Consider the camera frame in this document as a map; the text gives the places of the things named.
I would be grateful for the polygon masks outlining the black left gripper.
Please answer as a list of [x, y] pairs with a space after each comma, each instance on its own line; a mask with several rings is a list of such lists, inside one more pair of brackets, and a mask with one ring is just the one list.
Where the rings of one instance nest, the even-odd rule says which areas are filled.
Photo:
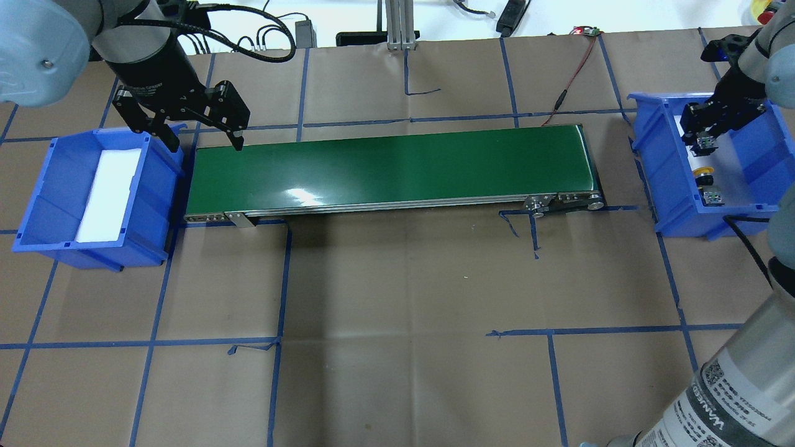
[[167, 121], [196, 120], [228, 135], [235, 151], [242, 151], [251, 112], [235, 85], [222, 80], [212, 88], [182, 85], [176, 90], [156, 84], [142, 89], [120, 86], [111, 101], [123, 122], [135, 133], [158, 136], [171, 153], [181, 148], [181, 124]]

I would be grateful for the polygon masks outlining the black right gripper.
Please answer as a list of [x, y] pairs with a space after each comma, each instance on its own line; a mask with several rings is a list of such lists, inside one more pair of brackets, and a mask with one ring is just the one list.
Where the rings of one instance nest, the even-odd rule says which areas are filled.
[[750, 78], [722, 78], [704, 102], [684, 106], [679, 124], [684, 144], [699, 138], [718, 138], [728, 130], [739, 130], [766, 111], [766, 88]]

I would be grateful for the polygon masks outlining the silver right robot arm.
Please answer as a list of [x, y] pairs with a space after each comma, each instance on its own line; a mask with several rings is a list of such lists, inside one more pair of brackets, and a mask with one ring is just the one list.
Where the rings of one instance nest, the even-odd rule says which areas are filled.
[[[749, 37], [709, 42], [704, 61], [729, 68], [713, 94], [634, 93], [634, 142], [655, 207], [656, 229], [672, 237], [721, 237], [744, 244], [771, 294], [663, 411], [650, 429], [611, 446], [793, 445], [793, 139], [773, 126], [773, 106], [793, 109], [793, 2], [774, 1]], [[711, 204], [710, 165], [691, 165], [732, 145], [744, 179], [766, 203]]]

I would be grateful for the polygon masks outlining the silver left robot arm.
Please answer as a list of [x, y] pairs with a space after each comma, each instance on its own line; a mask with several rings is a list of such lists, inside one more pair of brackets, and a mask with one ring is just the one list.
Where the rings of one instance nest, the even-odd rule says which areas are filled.
[[96, 52], [120, 82], [112, 104], [134, 133], [176, 151], [170, 122], [195, 120], [241, 150], [250, 111], [234, 85], [205, 86], [156, 1], [3, 1], [2, 102], [56, 104]]

